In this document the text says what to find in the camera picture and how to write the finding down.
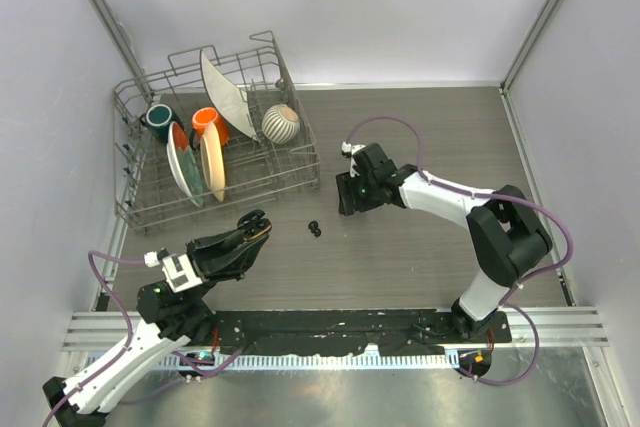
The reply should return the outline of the black earbud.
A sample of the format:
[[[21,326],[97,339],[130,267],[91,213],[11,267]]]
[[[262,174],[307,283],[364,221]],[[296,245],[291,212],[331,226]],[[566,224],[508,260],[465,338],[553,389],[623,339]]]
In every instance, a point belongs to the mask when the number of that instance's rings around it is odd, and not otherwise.
[[[320,237],[322,235],[319,223],[315,220],[309,222],[308,229],[315,237]]]

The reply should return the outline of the black earbud charging case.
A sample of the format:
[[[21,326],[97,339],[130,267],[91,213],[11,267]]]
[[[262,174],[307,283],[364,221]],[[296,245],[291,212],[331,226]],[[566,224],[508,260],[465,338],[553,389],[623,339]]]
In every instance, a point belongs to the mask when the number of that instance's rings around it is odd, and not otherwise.
[[[238,220],[237,228],[242,232],[245,242],[253,241],[271,231],[272,224],[265,215],[264,210],[254,209]]]

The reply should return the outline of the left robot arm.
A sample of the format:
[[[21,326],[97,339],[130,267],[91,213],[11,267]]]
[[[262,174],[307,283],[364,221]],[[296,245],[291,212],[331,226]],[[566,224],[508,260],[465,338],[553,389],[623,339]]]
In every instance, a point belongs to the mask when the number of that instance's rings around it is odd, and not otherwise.
[[[43,386],[50,407],[47,422],[102,426],[106,416],[158,361],[178,349],[213,344],[218,320],[204,296],[223,281],[244,278],[269,238],[271,222],[255,209],[234,229],[191,240],[185,253],[150,251],[140,259],[164,278],[141,287],[138,323],[125,314],[126,335],[78,374],[52,377]]]

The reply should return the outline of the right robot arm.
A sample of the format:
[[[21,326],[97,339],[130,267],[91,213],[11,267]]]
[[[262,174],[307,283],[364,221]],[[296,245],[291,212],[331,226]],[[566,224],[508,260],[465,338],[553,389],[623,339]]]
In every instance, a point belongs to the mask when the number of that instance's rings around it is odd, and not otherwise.
[[[394,205],[468,231],[479,272],[451,307],[451,327],[462,341],[475,341],[486,332],[503,298],[553,246],[532,204],[514,186],[474,189],[411,164],[398,167],[377,143],[344,142],[341,154],[350,161],[349,170],[336,176],[341,215]]]

